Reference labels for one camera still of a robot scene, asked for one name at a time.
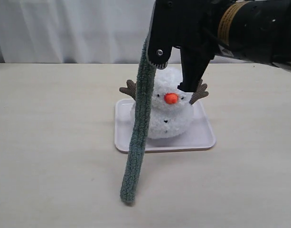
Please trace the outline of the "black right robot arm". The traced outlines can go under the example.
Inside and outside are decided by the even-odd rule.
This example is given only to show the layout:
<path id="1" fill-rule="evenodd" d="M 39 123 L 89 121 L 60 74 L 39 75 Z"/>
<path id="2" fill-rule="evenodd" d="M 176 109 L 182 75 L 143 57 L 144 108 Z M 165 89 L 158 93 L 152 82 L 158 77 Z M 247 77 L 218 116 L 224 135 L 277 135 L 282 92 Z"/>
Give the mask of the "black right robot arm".
<path id="1" fill-rule="evenodd" d="M 216 56 L 291 72 L 291 0 L 157 0 L 147 36 L 147 61 L 168 65 L 180 50 L 182 82 L 195 92 Z"/>

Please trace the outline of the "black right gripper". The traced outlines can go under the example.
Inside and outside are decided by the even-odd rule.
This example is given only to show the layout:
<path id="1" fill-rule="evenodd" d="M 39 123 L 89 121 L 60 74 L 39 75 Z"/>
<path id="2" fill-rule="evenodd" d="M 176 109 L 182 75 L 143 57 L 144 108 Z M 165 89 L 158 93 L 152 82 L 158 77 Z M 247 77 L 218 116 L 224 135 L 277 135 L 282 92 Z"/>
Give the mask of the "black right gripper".
<path id="1" fill-rule="evenodd" d="M 178 89 L 196 92 L 213 52 L 202 45 L 206 41 L 222 43 L 216 34 L 216 22 L 227 0 L 156 0 L 147 36 L 147 61 L 157 68 L 168 65 L 172 48 L 181 48 L 182 82 Z"/>

